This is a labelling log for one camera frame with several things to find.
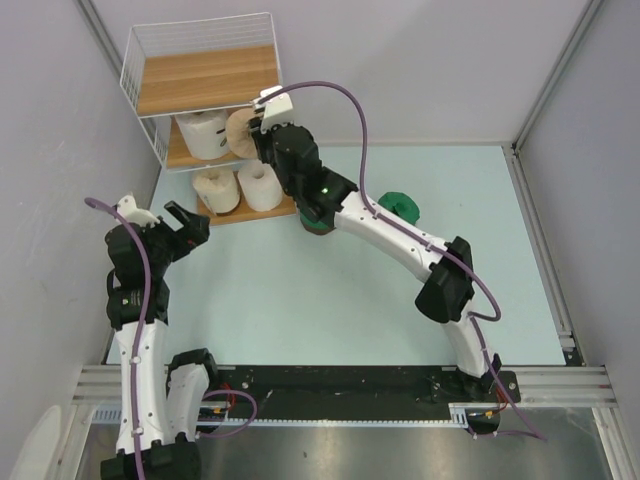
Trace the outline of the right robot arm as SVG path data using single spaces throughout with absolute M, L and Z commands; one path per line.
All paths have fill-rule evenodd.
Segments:
M 303 217 L 370 243 L 421 282 L 414 304 L 443 327 L 456 354 L 463 393 L 473 401 L 493 394 L 501 360 L 479 337 L 472 308 L 479 282 L 470 244 L 461 237 L 431 236 L 375 204 L 354 182 L 322 164 L 307 129 L 293 124 L 266 128 L 258 117 L 249 120 L 248 128 L 259 159 L 274 170 Z

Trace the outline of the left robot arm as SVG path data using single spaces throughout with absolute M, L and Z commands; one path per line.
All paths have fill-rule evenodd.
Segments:
M 200 405 L 219 392 L 221 376 L 205 348 L 165 361 L 170 290 L 164 275 L 208 241 L 209 220 L 170 201 L 165 209 L 181 225 L 173 229 L 139 207 L 132 195 L 114 206 L 90 204 L 118 222 L 105 236 L 113 264 L 106 312 L 120 358 L 122 413 L 116 453 L 101 462 L 100 476 L 198 479 Z

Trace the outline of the cream paper roll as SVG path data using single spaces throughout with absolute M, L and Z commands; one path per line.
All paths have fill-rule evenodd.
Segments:
M 233 211 L 240 202 L 240 192 L 234 171 L 228 167 L 200 170 L 192 185 L 206 207 L 215 215 Z

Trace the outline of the tan paper roll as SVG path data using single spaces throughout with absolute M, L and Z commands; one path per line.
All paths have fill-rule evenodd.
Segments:
M 234 111 L 227 119 L 225 131 L 229 148 L 242 159 L 255 160 L 258 151 L 249 129 L 249 122 L 255 117 L 251 108 Z

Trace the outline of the unwrapped white paper roll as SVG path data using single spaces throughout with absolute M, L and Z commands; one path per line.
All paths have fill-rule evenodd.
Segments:
M 275 209 L 283 199 L 283 190 L 273 168 L 259 160 L 245 163 L 238 181 L 249 207 L 257 212 Z

